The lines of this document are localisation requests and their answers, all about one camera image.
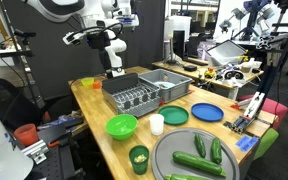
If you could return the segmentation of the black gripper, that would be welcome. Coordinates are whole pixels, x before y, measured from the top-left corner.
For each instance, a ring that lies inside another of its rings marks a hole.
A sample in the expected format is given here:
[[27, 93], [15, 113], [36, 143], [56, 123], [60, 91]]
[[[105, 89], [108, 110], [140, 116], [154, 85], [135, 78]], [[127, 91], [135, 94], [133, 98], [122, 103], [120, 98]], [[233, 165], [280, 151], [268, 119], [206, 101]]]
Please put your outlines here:
[[88, 34], [87, 35], [88, 44], [92, 49], [102, 50], [106, 46], [110, 45], [110, 38], [107, 32], [102, 32], [98, 34]]

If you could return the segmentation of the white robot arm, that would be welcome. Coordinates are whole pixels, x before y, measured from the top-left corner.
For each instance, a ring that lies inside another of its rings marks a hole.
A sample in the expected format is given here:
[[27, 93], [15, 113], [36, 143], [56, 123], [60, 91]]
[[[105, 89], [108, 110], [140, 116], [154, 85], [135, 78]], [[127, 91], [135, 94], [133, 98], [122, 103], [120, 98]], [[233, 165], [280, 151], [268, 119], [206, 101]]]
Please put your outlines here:
[[119, 38], [124, 27], [134, 29], [139, 25], [135, 0], [21, 0], [36, 9], [49, 21], [63, 23], [78, 15], [82, 29], [68, 32], [63, 41], [77, 45], [83, 37], [99, 57], [108, 78], [125, 74], [118, 53], [127, 49]]

